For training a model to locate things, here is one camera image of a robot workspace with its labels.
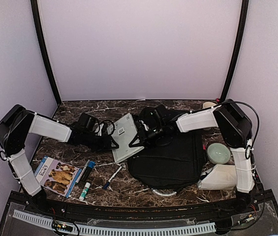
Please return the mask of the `pale green shrink-wrapped book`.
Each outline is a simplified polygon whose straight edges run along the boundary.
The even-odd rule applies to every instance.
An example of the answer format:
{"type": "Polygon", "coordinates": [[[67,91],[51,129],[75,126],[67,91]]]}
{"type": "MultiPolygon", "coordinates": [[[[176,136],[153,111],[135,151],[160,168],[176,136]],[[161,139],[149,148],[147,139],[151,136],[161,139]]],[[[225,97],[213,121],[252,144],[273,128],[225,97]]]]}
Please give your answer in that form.
{"type": "Polygon", "coordinates": [[[108,127],[108,133],[110,134],[113,131],[112,138],[119,145],[119,148],[112,150],[115,163],[123,162],[144,149],[143,146],[129,147],[130,142],[137,134],[132,114],[126,114],[114,122],[114,126],[110,125],[108,127]]]}

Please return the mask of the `black student backpack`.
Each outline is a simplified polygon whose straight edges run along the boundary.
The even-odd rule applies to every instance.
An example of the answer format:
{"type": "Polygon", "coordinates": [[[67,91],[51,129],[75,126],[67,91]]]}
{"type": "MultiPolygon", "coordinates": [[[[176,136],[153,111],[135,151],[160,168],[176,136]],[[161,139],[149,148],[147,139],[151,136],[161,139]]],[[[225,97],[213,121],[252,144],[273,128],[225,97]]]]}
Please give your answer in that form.
{"type": "Polygon", "coordinates": [[[205,164],[202,132],[174,133],[165,147],[144,147],[128,158],[129,173],[152,189],[181,191],[196,184],[205,164]]]}

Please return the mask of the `dog picture book Bark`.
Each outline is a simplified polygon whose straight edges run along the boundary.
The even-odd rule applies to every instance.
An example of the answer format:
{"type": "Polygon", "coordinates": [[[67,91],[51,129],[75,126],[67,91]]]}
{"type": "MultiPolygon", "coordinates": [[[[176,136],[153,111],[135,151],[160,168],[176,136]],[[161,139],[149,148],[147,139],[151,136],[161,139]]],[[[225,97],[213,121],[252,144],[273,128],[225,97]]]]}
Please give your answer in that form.
{"type": "Polygon", "coordinates": [[[80,168],[45,156],[34,175],[42,187],[68,198],[81,171],[80,168]]]}

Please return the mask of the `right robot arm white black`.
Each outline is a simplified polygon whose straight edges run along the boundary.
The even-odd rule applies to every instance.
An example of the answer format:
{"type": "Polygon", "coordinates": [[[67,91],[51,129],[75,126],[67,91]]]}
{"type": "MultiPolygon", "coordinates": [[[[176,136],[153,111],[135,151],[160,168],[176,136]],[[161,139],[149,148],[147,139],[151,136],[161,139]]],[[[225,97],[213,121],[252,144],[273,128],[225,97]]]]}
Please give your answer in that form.
{"type": "Polygon", "coordinates": [[[217,127],[235,162],[237,191],[250,193],[255,186],[252,122],[240,108],[242,102],[227,99],[196,111],[167,109],[163,105],[144,108],[136,121],[137,133],[129,147],[156,146],[159,139],[174,133],[217,127]]]}

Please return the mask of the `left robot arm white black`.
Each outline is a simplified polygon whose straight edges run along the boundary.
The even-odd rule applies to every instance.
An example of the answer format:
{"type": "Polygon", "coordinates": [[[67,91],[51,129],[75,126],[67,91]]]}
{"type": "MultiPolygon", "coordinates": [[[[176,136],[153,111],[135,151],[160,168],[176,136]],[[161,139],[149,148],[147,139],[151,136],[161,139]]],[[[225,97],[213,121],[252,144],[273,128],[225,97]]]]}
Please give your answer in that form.
{"type": "Polygon", "coordinates": [[[8,162],[25,194],[32,197],[31,206],[40,214],[47,214],[51,204],[34,176],[27,145],[31,135],[39,140],[49,138],[74,146],[86,146],[93,152],[119,148],[113,138],[115,128],[105,128],[108,120],[99,121],[87,113],[80,114],[77,121],[65,124],[59,120],[14,105],[0,120],[0,158],[8,162]]]}

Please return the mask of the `white paper tissue pack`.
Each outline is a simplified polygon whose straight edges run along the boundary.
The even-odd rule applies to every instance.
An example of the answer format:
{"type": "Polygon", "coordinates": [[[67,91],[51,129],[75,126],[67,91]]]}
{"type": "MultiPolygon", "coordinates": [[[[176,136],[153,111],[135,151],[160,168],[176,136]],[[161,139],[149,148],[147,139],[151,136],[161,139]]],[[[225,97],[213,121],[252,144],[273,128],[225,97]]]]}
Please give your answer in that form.
{"type": "Polygon", "coordinates": [[[201,190],[232,190],[236,184],[235,166],[216,164],[201,173],[197,187],[201,190]]]}

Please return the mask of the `black marker blue cap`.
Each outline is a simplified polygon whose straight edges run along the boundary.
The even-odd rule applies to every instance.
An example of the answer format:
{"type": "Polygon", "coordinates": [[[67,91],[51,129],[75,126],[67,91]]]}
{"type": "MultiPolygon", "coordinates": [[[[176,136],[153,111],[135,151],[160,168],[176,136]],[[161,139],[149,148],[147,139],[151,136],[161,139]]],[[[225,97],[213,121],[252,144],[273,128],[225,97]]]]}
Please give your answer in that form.
{"type": "Polygon", "coordinates": [[[93,170],[94,166],[95,166],[95,162],[94,161],[90,161],[90,163],[89,163],[89,165],[88,165],[88,167],[86,169],[86,172],[84,173],[83,178],[81,179],[82,182],[86,182],[87,181],[87,179],[88,179],[91,171],[93,170]]]}

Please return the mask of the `white pen blue cap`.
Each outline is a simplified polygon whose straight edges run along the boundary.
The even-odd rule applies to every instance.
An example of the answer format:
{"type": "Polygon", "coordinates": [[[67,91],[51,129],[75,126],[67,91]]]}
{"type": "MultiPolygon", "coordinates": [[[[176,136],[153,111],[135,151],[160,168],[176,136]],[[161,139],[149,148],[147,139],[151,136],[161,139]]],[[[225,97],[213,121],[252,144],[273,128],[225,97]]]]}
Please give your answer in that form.
{"type": "Polygon", "coordinates": [[[122,166],[119,166],[119,168],[112,174],[112,176],[108,179],[108,181],[105,183],[102,189],[106,190],[108,186],[110,185],[111,181],[114,179],[114,177],[119,173],[119,171],[122,169],[122,166]]]}

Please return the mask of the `white green glue stick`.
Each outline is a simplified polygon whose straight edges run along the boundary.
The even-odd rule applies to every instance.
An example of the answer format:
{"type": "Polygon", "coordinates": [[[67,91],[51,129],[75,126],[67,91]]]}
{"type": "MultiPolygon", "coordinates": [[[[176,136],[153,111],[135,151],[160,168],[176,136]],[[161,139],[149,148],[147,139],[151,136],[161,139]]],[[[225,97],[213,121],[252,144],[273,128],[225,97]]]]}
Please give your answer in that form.
{"type": "Polygon", "coordinates": [[[89,188],[90,188],[91,184],[89,182],[86,182],[83,190],[82,190],[82,193],[80,194],[79,196],[79,200],[83,201],[89,191],[89,188]]]}

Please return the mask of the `thin white pen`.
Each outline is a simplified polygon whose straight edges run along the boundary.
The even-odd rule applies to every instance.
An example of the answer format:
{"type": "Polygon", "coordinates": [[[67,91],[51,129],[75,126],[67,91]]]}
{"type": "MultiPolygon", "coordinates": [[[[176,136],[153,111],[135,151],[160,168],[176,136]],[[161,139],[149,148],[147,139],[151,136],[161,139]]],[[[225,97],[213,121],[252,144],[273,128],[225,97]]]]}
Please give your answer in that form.
{"type": "Polygon", "coordinates": [[[88,161],[86,162],[86,164],[84,165],[84,167],[82,168],[82,170],[81,170],[81,172],[80,172],[80,175],[79,175],[79,177],[77,178],[75,184],[78,184],[78,183],[81,181],[81,179],[83,178],[84,173],[86,172],[86,169],[87,169],[89,163],[90,163],[90,160],[88,160],[88,161]]]}

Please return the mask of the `white ceramic mug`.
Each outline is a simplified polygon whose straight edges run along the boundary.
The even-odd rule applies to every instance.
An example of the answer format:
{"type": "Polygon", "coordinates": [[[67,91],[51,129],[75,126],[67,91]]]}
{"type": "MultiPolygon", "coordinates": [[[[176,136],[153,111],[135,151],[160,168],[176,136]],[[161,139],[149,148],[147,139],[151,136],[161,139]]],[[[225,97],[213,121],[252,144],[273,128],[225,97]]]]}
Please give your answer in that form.
{"type": "MultiPolygon", "coordinates": [[[[203,105],[202,105],[202,108],[203,108],[203,109],[205,109],[205,108],[210,108],[210,107],[213,107],[213,106],[215,106],[215,105],[216,105],[216,103],[214,103],[214,102],[204,102],[203,105]]],[[[204,130],[206,130],[206,131],[208,131],[208,130],[210,130],[210,129],[211,129],[210,127],[204,128],[204,130]]]]}

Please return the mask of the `pale green ceramic bowl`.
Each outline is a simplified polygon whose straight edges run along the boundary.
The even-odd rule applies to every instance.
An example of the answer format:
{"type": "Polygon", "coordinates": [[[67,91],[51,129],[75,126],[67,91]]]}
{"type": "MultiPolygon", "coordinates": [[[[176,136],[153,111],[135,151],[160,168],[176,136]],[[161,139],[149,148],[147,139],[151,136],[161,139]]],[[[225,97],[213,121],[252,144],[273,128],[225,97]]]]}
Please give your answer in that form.
{"type": "Polygon", "coordinates": [[[213,164],[226,164],[231,158],[230,150],[221,143],[213,143],[207,148],[208,159],[213,164]]]}

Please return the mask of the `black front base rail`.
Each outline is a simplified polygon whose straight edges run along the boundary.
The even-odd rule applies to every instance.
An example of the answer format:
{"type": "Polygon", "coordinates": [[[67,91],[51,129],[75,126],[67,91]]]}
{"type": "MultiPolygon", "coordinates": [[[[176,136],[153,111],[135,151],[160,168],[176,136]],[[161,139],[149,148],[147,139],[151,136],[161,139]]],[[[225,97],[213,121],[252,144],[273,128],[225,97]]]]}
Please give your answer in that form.
{"type": "MultiPolygon", "coordinates": [[[[62,198],[61,201],[57,199],[47,198],[47,203],[55,210],[56,218],[62,219],[67,218],[69,220],[78,220],[86,222],[86,220],[95,217],[96,219],[109,219],[109,220],[172,220],[172,219],[183,219],[183,218],[195,218],[197,221],[209,220],[209,221],[225,221],[229,220],[232,216],[238,214],[244,214],[253,212],[251,206],[247,206],[243,212],[238,213],[235,211],[233,206],[235,205],[235,198],[220,199],[221,201],[199,203],[191,205],[182,205],[169,203],[169,206],[148,206],[147,203],[156,204],[156,200],[143,200],[140,197],[137,203],[143,204],[142,207],[133,206],[97,206],[95,204],[89,204],[79,199],[74,200],[73,197],[69,196],[68,199],[62,198]]],[[[30,205],[26,204],[28,198],[24,193],[11,191],[8,201],[6,203],[1,222],[5,223],[8,217],[12,217],[14,210],[13,207],[20,208],[20,210],[28,211],[29,213],[39,213],[39,211],[30,205]]],[[[270,212],[270,204],[273,204],[274,214],[278,215],[278,205],[275,196],[271,189],[265,190],[265,192],[257,193],[253,197],[252,203],[255,206],[257,213],[263,209],[263,203],[265,206],[264,212],[270,212]]]]}

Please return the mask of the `black left corner post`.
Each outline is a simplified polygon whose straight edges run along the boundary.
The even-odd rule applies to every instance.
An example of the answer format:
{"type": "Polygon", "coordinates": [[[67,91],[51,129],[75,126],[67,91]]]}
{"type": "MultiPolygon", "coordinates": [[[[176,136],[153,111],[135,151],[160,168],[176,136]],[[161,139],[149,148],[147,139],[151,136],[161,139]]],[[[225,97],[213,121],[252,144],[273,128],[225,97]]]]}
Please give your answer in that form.
{"type": "Polygon", "coordinates": [[[41,22],[39,7],[38,7],[38,1],[30,0],[30,2],[31,2],[32,17],[33,17],[33,21],[34,21],[36,36],[37,36],[43,64],[45,67],[45,71],[47,74],[47,78],[48,78],[54,99],[56,101],[57,106],[59,106],[62,103],[62,100],[61,100],[61,96],[60,96],[60,93],[59,93],[59,90],[58,90],[58,87],[56,84],[56,80],[54,77],[54,73],[52,70],[52,66],[51,66],[48,51],[47,51],[47,45],[46,45],[45,38],[44,38],[43,27],[42,27],[42,22],[41,22]]]}

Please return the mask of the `black corner post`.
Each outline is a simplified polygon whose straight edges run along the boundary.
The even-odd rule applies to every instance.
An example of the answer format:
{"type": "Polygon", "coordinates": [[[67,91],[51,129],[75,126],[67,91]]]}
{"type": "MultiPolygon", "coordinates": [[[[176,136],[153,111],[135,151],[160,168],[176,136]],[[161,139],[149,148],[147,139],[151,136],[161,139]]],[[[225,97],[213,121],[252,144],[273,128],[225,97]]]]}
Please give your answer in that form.
{"type": "Polygon", "coordinates": [[[227,95],[232,83],[232,79],[235,73],[235,68],[237,65],[241,44],[244,36],[245,26],[246,26],[246,20],[247,20],[247,14],[248,14],[248,6],[249,6],[249,0],[242,0],[241,5],[241,11],[240,11],[240,17],[239,17],[239,23],[238,23],[238,29],[236,33],[234,48],[228,68],[228,72],[226,75],[226,79],[224,82],[224,86],[222,89],[221,96],[219,98],[220,102],[224,102],[227,99],[227,95]]]}
{"type": "Polygon", "coordinates": [[[51,66],[48,51],[47,51],[47,45],[46,45],[45,38],[44,38],[43,27],[42,27],[42,22],[41,22],[39,7],[38,7],[38,1],[30,0],[30,2],[31,2],[32,17],[33,17],[33,21],[34,21],[36,36],[37,36],[43,64],[45,67],[45,71],[47,74],[47,78],[48,78],[54,99],[56,101],[57,106],[59,106],[62,103],[62,100],[61,100],[61,96],[60,96],[60,93],[59,93],[59,90],[58,90],[58,87],[56,84],[56,80],[54,77],[54,73],[52,70],[52,66],[51,66]]]}

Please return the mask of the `black right corner post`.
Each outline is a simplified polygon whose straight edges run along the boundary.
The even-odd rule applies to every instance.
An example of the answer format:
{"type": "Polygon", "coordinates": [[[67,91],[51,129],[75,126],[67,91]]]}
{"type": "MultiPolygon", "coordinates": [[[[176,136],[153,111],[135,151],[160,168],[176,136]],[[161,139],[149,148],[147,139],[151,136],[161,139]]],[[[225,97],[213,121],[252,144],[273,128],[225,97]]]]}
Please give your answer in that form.
{"type": "Polygon", "coordinates": [[[240,11],[240,17],[239,17],[239,23],[238,23],[238,29],[236,33],[234,48],[228,68],[228,72],[226,75],[226,79],[224,82],[224,86],[222,89],[221,96],[219,98],[220,102],[224,102],[227,99],[227,95],[232,83],[232,79],[235,73],[235,68],[237,65],[241,44],[244,36],[245,26],[246,26],[246,20],[247,20],[247,14],[248,14],[248,6],[249,6],[249,0],[242,0],[241,5],[241,11],[240,11]]]}

